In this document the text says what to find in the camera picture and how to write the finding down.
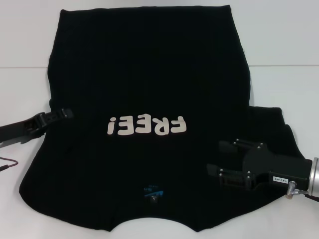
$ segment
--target small print logo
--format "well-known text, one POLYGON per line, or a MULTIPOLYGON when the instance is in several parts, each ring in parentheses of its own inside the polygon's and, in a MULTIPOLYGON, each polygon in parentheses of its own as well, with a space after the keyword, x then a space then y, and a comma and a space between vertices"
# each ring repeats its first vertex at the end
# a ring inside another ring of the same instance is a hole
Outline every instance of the small print logo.
POLYGON ((289 180, 287 178, 280 178, 280 177, 275 177, 273 178, 273 181, 279 182, 279 183, 289 183, 289 180))
POLYGON ((159 188, 159 186, 150 184, 148 187, 144 188, 144 197, 149 198, 150 202, 157 203, 159 198, 164 194, 164 191, 159 188))

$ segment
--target label sticker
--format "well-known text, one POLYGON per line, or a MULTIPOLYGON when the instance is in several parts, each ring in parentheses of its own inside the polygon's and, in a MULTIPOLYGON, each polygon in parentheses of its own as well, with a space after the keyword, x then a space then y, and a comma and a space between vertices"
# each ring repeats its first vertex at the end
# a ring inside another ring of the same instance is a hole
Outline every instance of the label sticker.
POLYGON ((274 176, 273 180, 274 180, 275 182, 279 182, 279 183, 287 183, 287 184, 289 183, 289 181, 288 181, 287 178, 280 178, 280 177, 275 177, 275 176, 274 176))

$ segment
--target silver metal part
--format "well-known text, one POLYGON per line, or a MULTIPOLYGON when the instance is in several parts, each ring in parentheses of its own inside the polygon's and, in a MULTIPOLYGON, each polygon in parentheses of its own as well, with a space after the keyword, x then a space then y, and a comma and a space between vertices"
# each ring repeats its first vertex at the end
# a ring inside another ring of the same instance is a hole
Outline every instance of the silver metal part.
POLYGON ((309 195, 319 197, 319 162, 318 158, 314 158, 309 177, 309 195))
POLYGON ((286 194, 286 198, 292 199, 293 198, 293 193, 296 189, 296 182, 295 181, 290 181, 288 185, 288 190, 286 194))
POLYGON ((299 190, 299 189, 295 189, 293 191, 293 195, 299 195, 299 194, 308 194, 308 191, 303 191, 303 190, 299 190))

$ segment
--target white surface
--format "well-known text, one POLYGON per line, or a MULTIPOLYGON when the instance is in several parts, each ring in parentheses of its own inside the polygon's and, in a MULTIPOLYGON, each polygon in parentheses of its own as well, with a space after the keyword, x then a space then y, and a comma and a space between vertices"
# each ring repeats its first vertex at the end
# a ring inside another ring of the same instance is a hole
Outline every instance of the white surface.
MULTIPOLYGON (((46 67, 59 11, 140 5, 225 5, 231 3, 235 24, 250 65, 318 65, 318 1, 0 1, 0 126, 49 111, 46 67)), ((281 107, 306 158, 319 155, 319 67, 250 67, 251 105, 281 107)), ((319 235, 319 203, 304 196, 280 198, 252 213, 195 233, 168 220, 139 219, 111 233, 77 227, 35 212, 18 187, 43 138, 1 148, 0 155, 20 164, 0 173, 1 239, 300 239, 319 235)))
POLYGON ((316 0, 1 0, 0 66, 46 67, 61 9, 227 4, 249 65, 319 64, 316 0))

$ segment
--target metal cylinder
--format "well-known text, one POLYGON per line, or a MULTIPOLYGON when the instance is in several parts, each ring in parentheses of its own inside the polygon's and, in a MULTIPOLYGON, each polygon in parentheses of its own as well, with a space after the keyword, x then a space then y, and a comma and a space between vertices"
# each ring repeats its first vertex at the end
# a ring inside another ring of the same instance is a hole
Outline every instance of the metal cylinder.
POLYGON ((309 177, 309 195, 319 198, 319 162, 314 158, 309 177))
POLYGON ((293 192, 296 189, 296 182, 295 181, 290 181, 288 185, 288 190, 286 193, 286 198, 292 199, 293 198, 293 192))

